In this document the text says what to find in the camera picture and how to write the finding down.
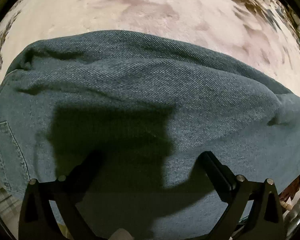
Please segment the floral bed blanket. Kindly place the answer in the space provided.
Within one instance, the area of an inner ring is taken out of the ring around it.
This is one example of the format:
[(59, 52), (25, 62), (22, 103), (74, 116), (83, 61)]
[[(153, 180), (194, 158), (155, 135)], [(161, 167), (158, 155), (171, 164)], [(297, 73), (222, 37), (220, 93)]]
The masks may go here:
[(300, 19), (279, 0), (17, 0), (0, 21), (0, 84), (38, 40), (130, 30), (230, 55), (300, 97)]

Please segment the blue denim jeans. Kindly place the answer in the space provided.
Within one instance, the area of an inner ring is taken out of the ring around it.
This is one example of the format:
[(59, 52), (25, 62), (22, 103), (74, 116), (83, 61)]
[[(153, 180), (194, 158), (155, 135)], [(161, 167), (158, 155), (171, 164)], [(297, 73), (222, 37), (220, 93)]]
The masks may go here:
[(41, 40), (0, 85), (0, 181), (27, 183), (82, 165), (78, 209), (101, 237), (210, 232), (226, 205), (199, 168), (212, 152), (279, 191), (300, 174), (300, 97), (227, 55), (132, 31)]

